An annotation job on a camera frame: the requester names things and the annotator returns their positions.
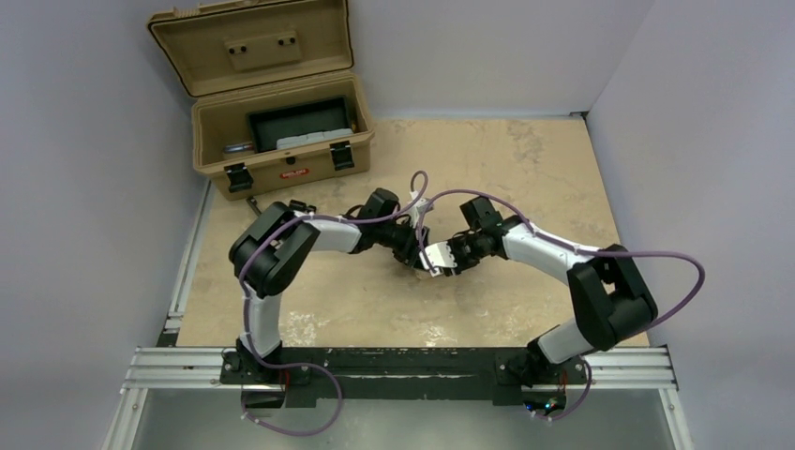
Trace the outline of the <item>beige folding umbrella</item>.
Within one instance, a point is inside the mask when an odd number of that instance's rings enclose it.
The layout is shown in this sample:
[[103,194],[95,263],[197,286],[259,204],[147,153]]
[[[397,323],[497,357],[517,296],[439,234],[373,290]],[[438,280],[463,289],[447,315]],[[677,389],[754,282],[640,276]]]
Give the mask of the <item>beige folding umbrella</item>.
[[433,271],[428,271],[425,267],[415,267],[413,269],[413,272],[415,276],[420,280],[427,280],[436,277]]

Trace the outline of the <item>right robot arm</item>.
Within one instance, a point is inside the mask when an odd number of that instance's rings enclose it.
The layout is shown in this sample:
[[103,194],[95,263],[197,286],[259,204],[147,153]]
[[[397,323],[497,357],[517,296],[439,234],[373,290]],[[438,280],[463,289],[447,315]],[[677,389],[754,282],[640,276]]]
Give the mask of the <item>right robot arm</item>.
[[530,341],[507,369],[528,382],[547,376],[572,358],[607,351],[658,316],[658,308],[635,262],[620,245],[577,253],[557,237],[532,232],[519,216],[503,217],[478,196],[460,206],[469,228],[449,239],[458,275],[497,256],[525,263],[567,286],[574,316]]

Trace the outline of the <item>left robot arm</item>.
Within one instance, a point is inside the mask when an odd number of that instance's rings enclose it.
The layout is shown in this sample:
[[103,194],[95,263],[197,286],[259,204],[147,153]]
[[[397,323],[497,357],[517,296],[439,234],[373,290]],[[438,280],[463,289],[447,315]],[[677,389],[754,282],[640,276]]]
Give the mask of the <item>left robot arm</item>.
[[415,227],[428,199],[418,192],[401,206],[395,193],[374,190],[342,216],[322,216],[302,202],[274,202],[235,241],[229,252],[243,291],[244,328],[235,342],[242,366],[265,373],[281,363],[278,321],[282,293],[311,252],[359,254],[388,248],[399,263],[420,269]]

